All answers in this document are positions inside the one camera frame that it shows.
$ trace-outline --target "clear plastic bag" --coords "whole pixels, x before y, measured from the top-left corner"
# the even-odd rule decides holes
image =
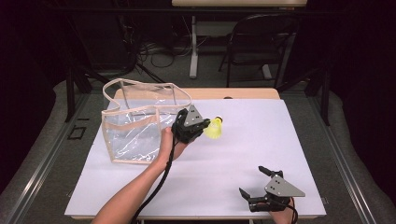
[[[161,129],[172,126],[190,96],[173,83],[142,83],[118,78],[103,87],[102,131],[113,162],[150,163],[161,143]]]

